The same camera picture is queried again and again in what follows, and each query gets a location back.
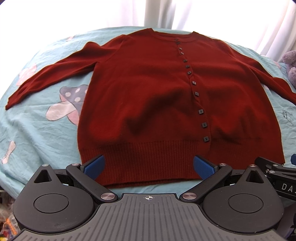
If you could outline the dark red knit cardigan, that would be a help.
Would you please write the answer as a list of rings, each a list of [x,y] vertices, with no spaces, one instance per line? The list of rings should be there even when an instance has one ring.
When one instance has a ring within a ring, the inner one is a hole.
[[[285,162],[281,131],[264,88],[295,103],[288,83],[221,40],[196,32],[140,30],[104,45],[88,42],[44,67],[8,99],[6,109],[68,78],[92,73],[66,91],[82,109],[83,163],[102,155],[106,187],[197,179],[193,159],[245,169],[257,157]]]

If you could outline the colourful clutter beside bed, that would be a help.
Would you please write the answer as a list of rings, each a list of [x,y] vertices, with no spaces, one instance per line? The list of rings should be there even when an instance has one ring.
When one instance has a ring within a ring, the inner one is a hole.
[[[1,240],[12,240],[20,232],[20,228],[13,214],[14,202],[13,197],[6,191],[1,190]]]

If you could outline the purple plush toy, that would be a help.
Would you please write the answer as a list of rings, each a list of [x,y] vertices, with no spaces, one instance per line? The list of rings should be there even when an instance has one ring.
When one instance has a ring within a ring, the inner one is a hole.
[[[285,53],[282,57],[284,64],[287,66],[288,80],[292,86],[296,87],[296,51],[292,50]]]

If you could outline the white sheer curtain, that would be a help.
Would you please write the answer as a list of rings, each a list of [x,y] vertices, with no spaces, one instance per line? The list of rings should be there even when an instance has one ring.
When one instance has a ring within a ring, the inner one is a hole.
[[[295,1],[140,1],[139,25],[200,34],[279,61],[295,50]]]

